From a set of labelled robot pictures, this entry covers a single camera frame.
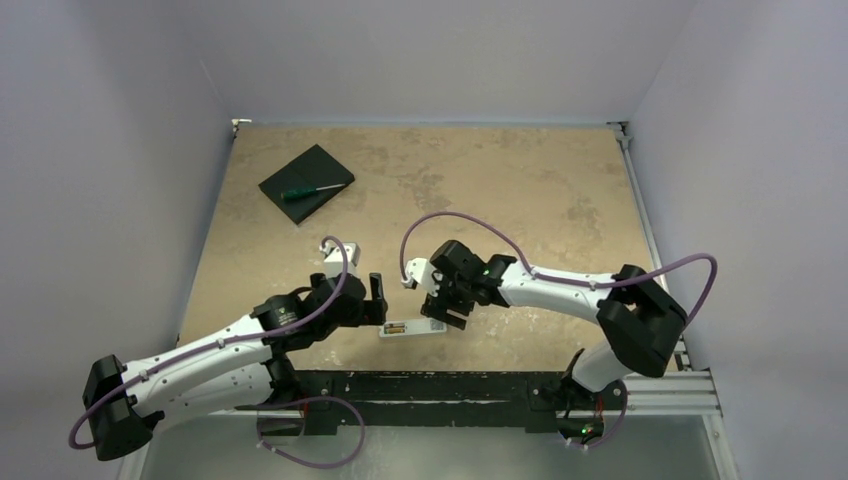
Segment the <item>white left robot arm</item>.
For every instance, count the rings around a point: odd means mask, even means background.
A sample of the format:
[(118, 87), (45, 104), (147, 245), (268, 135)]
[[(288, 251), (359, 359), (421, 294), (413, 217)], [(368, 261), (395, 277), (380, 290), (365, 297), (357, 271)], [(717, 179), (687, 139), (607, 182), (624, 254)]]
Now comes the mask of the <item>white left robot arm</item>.
[(303, 417), (339, 405), (360, 412), (325, 383), (304, 381), (288, 357), (339, 328), (381, 326), (388, 303), (382, 277), (362, 281), (317, 273), (309, 285), (274, 295), (223, 329), (141, 360), (95, 361), (82, 395), (83, 414), (68, 434), (75, 450), (100, 461), (127, 456), (155, 434), (219, 410), (296, 409)]

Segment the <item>white remote control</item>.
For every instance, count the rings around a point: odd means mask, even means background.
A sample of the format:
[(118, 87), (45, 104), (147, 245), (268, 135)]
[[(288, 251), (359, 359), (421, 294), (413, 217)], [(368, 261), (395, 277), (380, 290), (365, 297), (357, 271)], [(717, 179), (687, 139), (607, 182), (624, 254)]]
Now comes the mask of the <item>white remote control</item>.
[[(384, 333), (384, 326), (387, 324), (405, 324), (406, 332), (402, 334), (396, 335), (386, 335)], [(402, 320), (402, 321), (387, 321), (378, 331), (379, 337), (382, 339), (391, 339), (391, 338), (403, 338), (410, 336), (422, 336), (422, 335), (435, 335), (435, 334), (443, 334), (447, 331), (447, 326), (444, 322), (430, 319), (430, 318), (418, 318), (411, 320)]]

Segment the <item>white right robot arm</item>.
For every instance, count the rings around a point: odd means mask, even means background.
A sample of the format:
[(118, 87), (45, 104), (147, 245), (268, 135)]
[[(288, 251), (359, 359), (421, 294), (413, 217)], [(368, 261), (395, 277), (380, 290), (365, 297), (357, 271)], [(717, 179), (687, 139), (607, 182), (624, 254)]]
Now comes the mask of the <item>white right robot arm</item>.
[(666, 373), (686, 313), (656, 281), (642, 280), (643, 273), (630, 264), (616, 273), (580, 274), (525, 267), (511, 255), (483, 260), (457, 240), (404, 266), (406, 286), (427, 292), (423, 315), (459, 329), (476, 306), (490, 305), (537, 308), (598, 326), (602, 340), (576, 354), (561, 381), (564, 399), (576, 407), (629, 374)]

